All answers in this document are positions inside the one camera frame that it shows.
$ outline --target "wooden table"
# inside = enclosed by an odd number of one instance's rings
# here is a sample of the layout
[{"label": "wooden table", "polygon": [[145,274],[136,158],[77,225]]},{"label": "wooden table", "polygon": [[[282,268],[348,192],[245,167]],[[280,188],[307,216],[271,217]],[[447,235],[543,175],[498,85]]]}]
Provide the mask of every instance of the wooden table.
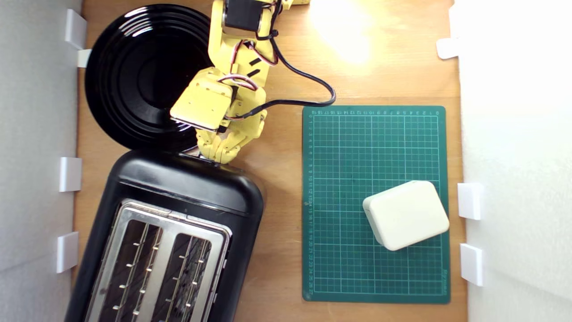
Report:
[{"label": "wooden table", "polygon": [[[210,15],[210,1],[171,1]],[[146,0],[84,0],[88,46],[116,17]],[[260,177],[268,190],[267,210],[243,287],[235,321],[465,321],[467,287],[460,277],[459,243],[464,223],[457,216],[456,184],[462,180],[459,81],[456,60],[437,58],[435,41],[448,37],[452,0],[312,0],[285,11],[277,39],[294,66],[327,80],[337,104],[431,104],[447,109],[451,205],[452,300],[448,305],[308,303],[301,296],[301,113],[300,107],[269,110],[261,138],[246,146],[233,165]],[[74,229],[81,252],[109,170],[126,149],[93,120],[79,84],[78,154],[84,182],[76,195]],[[325,98],[327,93],[285,67],[272,69],[269,99]]]}]

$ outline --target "black toaster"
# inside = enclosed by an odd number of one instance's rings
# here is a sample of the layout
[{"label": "black toaster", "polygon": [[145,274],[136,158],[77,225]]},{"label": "black toaster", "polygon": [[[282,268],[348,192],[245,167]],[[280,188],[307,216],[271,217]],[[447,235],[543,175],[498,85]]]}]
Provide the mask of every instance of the black toaster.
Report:
[{"label": "black toaster", "polygon": [[192,156],[122,156],[65,322],[232,321],[264,209],[260,187]]}]

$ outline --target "green cutting mat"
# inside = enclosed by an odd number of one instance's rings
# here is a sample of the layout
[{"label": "green cutting mat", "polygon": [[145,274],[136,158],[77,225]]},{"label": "green cutting mat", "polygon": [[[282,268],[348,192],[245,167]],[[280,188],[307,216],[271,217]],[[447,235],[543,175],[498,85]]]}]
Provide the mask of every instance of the green cutting mat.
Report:
[{"label": "green cutting mat", "polygon": [[391,252],[362,208],[369,195],[429,180],[448,213],[444,108],[305,107],[303,118],[304,298],[448,303],[449,233]]}]

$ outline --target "white bracket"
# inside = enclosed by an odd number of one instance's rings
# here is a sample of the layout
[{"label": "white bracket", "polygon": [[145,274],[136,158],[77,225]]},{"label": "white bracket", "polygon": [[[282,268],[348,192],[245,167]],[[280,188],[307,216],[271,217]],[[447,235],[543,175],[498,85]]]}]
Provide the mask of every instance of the white bracket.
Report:
[{"label": "white bracket", "polygon": [[59,163],[59,191],[81,190],[81,158],[60,158]]},{"label": "white bracket", "polygon": [[88,22],[72,9],[67,10],[65,40],[77,50],[85,48]]},{"label": "white bracket", "polygon": [[66,16],[65,41],[74,46],[77,52],[77,66],[86,68],[91,49],[85,49],[85,39],[88,33],[88,22],[74,10],[68,9]]},{"label": "white bracket", "polygon": [[450,38],[442,38],[437,40],[437,55],[441,59],[449,59],[459,56],[460,48],[460,12],[459,4],[456,3],[449,8],[449,26],[451,30]]},{"label": "white bracket", "polygon": [[91,49],[84,49],[77,51],[77,66],[86,68],[88,66],[89,55],[92,53]]},{"label": "white bracket", "polygon": [[459,216],[467,219],[481,219],[481,195],[483,186],[480,183],[458,183],[457,198]]},{"label": "white bracket", "polygon": [[461,277],[483,286],[483,251],[469,244],[461,244]]},{"label": "white bracket", "polygon": [[63,273],[77,265],[79,245],[80,235],[77,231],[58,237],[56,273]]}]

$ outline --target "white wall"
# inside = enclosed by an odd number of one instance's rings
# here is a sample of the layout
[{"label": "white wall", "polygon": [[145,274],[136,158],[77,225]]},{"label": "white wall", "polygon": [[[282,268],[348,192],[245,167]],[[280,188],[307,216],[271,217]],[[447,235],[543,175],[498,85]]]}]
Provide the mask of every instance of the white wall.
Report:
[{"label": "white wall", "polygon": [[0,320],[61,322],[70,273],[56,240],[72,230],[59,158],[76,155],[77,54],[63,41],[81,0],[0,0]]},{"label": "white wall", "polygon": [[572,319],[572,5],[457,0],[465,182],[484,184],[469,321]]}]

